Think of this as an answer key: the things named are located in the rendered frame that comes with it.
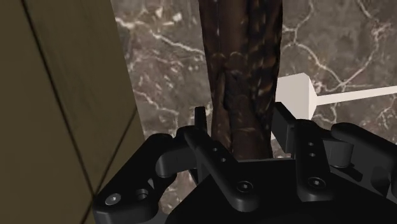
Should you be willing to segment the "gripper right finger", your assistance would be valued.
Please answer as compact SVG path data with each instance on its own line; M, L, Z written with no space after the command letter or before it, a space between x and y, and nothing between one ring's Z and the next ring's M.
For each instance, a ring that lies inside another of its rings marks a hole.
M274 105L272 132L295 160L302 201L381 197L397 202L397 145L352 123L321 128Z

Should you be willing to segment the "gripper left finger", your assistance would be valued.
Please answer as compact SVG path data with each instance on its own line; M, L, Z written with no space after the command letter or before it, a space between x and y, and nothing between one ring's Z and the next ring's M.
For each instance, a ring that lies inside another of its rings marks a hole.
M92 204L95 224L141 224L158 213L158 202L177 173L194 169L198 181L211 176L232 208L248 213L260 198L239 163L211 139L204 107L195 108L195 123L169 134L153 134L97 194Z

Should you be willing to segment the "dark brown mottled tall object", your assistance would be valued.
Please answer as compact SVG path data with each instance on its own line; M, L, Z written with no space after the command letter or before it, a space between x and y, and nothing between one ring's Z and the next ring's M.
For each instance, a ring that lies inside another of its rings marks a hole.
M237 160L272 158L282 0L198 0L211 137Z

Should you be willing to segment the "white block with rod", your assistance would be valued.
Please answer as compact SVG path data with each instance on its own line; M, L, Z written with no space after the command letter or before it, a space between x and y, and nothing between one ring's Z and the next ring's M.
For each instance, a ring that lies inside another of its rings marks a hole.
M317 106L397 94L397 85L329 95L317 95L305 73L278 78L275 101L283 103L297 119L310 120Z

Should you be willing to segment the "olive brown wooden cabinet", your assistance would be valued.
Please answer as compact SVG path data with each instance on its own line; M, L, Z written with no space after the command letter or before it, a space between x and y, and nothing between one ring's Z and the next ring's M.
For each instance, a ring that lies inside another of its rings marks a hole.
M130 134L111 0L0 0L0 224L88 224Z

